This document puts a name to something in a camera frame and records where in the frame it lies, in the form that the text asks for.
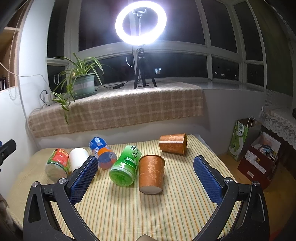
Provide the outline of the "brown paper cup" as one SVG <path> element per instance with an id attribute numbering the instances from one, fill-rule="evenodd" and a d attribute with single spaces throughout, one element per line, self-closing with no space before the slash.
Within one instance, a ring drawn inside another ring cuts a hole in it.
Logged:
<path id="1" fill-rule="evenodd" d="M 165 160 L 158 155 L 145 155 L 139 160 L 139 190 L 155 195 L 163 191 Z"/>
<path id="2" fill-rule="evenodd" d="M 187 151 L 186 133 L 161 136 L 159 139 L 159 148 L 163 152 L 184 155 Z"/>

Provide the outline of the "white plastic cup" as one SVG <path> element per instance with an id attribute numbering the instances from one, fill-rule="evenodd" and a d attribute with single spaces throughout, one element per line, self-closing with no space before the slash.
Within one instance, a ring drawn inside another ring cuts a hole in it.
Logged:
<path id="1" fill-rule="evenodd" d="M 69 161 L 71 166 L 71 172 L 79 169 L 83 163 L 88 159 L 89 154 L 83 148 L 75 148 L 69 153 Z"/>

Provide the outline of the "red green label jar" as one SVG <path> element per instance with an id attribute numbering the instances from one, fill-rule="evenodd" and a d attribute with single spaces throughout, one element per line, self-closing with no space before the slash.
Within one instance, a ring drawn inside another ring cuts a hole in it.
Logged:
<path id="1" fill-rule="evenodd" d="M 55 149 L 46 162 L 45 173 L 53 182 L 57 182 L 61 178 L 67 178 L 70 174 L 68 152 L 64 149 Z"/>

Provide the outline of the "red cardboard box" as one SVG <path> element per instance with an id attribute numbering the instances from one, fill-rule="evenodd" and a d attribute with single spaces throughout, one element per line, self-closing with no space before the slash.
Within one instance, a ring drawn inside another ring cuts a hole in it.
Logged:
<path id="1" fill-rule="evenodd" d="M 266 189 L 273 178 L 281 143 L 263 132 L 247 149 L 238 170 L 250 181 Z"/>

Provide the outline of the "white power strip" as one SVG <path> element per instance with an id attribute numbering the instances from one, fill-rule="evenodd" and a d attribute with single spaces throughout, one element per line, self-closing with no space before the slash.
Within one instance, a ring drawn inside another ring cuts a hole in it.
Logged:
<path id="1" fill-rule="evenodd" d="M 51 92 L 48 92 L 47 90 L 42 90 L 41 91 L 40 100 L 46 106 L 51 106 L 54 103 L 53 102 L 53 94 Z"/>

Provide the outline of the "blue orange soda bottle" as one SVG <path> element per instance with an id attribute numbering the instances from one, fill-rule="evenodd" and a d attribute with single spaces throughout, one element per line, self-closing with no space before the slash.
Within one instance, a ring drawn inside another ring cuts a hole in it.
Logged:
<path id="1" fill-rule="evenodd" d="M 92 150 L 93 156 L 98 159 L 99 167 L 106 170 L 110 169 L 117 161 L 116 154 L 107 145 L 106 141 L 100 137 L 94 137 L 89 147 Z"/>

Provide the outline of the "green white paper bag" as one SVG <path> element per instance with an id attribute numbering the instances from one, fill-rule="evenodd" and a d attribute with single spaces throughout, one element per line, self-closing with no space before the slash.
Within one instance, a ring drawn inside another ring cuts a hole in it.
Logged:
<path id="1" fill-rule="evenodd" d="M 240 161 L 246 154 L 249 145 L 258 138 L 260 129 L 261 123 L 254 117 L 237 120 L 227 153 L 235 161 Z"/>

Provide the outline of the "green plastic bottle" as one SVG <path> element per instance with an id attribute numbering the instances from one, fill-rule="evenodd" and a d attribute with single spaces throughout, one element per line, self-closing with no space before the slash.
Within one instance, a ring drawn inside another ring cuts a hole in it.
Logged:
<path id="1" fill-rule="evenodd" d="M 125 146 L 121 156 L 109 171 L 110 179 L 118 186 L 127 187 L 133 184 L 142 156 L 137 146 Z"/>

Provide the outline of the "white lace cloth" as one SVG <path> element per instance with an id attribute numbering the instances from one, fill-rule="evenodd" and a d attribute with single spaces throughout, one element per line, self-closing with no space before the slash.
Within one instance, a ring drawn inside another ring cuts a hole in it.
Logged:
<path id="1" fill-rule="evenodd" d="M 259 121 L 295 149 L 295 118 L 292 116 L 291 109 L 263 106 Z"/>

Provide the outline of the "potted spider plant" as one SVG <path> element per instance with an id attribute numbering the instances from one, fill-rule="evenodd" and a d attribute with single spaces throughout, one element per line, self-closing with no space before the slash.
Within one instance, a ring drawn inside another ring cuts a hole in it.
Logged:
<path id="1" fill-rule="evenodd" d="M 74 60 L 64 56 L 57 56 L 57 59 L 68 61 L 67 68 L 60 73 L 64 78 L 52 91 L 53 101 L 60 104 L 64 111 L 64 119 L 68 122 L 70 104 L 77 99 L 90 96 L 95 92 L 95 80 L 103 85 L 100 76 L 95 68 L 104 73 L 102 65 L 95 57 L 81 59 L 73 53 Z"/>

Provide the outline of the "plaid beige sill blanket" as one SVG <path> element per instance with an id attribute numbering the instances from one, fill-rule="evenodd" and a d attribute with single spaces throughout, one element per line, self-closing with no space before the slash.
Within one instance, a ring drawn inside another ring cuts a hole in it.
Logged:
<path id="1" fill-rule="evenodd" d="M 101 90 L 73 101 L 65 110 L 61 104 L 35 110 L 28 127 L 36 138 L 135 126 L 143 123 L 202 116 L 203 89 L 184 82 L 160 87 Z"/>

